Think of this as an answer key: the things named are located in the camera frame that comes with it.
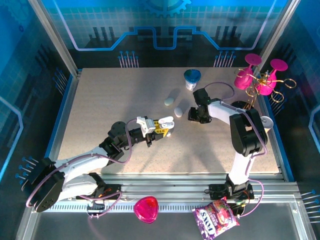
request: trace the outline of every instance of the gear graphic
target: gear graphic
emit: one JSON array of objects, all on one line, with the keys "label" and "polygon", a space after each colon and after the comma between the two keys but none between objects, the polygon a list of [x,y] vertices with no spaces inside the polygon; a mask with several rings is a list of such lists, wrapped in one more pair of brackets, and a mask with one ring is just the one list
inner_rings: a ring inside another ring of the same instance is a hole
[{"label": "gear graphic", "polygon": [[22,24],[29,17],[30,7],[28,0],[1,0],[0,5],[7,6],[11,16],[19,24]]},{"label": "gear graphic", "polygon": [[191,4],[190,0],[141,0],[145,10],[157,17],[163,16],[171,18],[174,14],[180,14],[181,10],[186,9],[187,4]]}]

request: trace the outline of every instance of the beige tabletop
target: beige tabletop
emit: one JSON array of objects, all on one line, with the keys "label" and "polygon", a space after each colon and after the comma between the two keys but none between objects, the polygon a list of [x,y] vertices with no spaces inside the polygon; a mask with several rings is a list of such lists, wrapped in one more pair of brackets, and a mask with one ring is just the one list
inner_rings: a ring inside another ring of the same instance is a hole
[{"label": "beige tabletop", "polygon": [[[76,90],[58,159],[70,158],[98,146],[113,123],[127,122],[137,116],[160,119],[173,116],[175,127],[170,137],[133,147],[126,165],[112,164],[102,173],[227,173],[231,170],[235,150],[230,127],[218,119],[200,124],[187,120],[190,107],[196,107],[192,92],[185,87],[188,68],[85,68]],[[200,67],[202,77],[197,88],[211,82],[233,85],[235,68]],[[211,98],[227,98],[232,91],[225,85],[207,88]],[[174,97],[165,106],[167,97]],[[244,91],[235,89],[232,100],[247,101]],[[179,106],[184,114],[174,115]],[[277,173],[278,167],[270,143],[268,154],[255,160],[252,172]]]}]

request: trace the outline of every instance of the candy bag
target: candy bag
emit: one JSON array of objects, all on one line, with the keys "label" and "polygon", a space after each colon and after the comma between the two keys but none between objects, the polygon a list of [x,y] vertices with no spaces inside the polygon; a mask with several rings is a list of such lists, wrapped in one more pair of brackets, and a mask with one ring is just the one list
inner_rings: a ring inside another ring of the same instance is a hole
[{"label": "candy bag", "polygon": [[232,227],[239,226],[226,197],[195,208],[192,212],[204,240],[213,240]]}]

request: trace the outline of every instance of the blue cup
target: blue cup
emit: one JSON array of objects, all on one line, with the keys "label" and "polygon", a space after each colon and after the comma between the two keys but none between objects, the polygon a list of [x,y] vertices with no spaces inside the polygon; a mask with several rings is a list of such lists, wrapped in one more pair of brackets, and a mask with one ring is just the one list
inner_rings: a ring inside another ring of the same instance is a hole
[{"label": "blue cup", "polygon": [[201,73],[196,69],[188,69],[184,72],[185,87],[189,91],[193,91],[201,78]]}]

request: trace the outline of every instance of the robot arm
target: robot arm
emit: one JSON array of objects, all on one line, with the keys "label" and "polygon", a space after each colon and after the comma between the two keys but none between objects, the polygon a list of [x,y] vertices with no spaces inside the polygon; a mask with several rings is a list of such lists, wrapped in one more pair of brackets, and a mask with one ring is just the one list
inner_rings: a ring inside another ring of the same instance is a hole
[{"label": "robot arm", "polygon": [[[206,124],[210,123],[212,118],[216,118],[230,125],[235,157],[224,185],[227,197],[232,197],[247,190],[249,172],[255,160],[253,154],[260,152],[263,146],[248,119],[242,114],[245,110],[228,105],[217,98],[210,99],[204,88],[195,91],[193,96],[198,108],[192,107],[189,110],[188,120]],[[245,112],[258,130],[263,143],[267,144],[267,134],[259,113],[255,109]]]},{"label": "robot arm", "polygon": [[[140,128],[128,131],[131,147],[141,142],[146,142],[150,147],[152,141],[169,136],[170,129],[174,127],[173,120],[172,116],[159,120],[146,116],[137,117],[136,123],[140,124]],[[125,127],[124,122],[114,123],[108,132],[108,137],[91,151],[57,162],[49,158],[37,162],[23,182],[21,190],[30,196],[44,178],[50,174],[51,176],[32,195],[30,205],[37,212],[42,212],[63,199],[81,195],[98,198],[120,190],[120,185],[110,186],[98,174],[89,172],[114,163],[112,160],[117,162],[124,155],[122,148],[129,146]],[[53,174],[53,171],[58,168],[61,170]]]}]

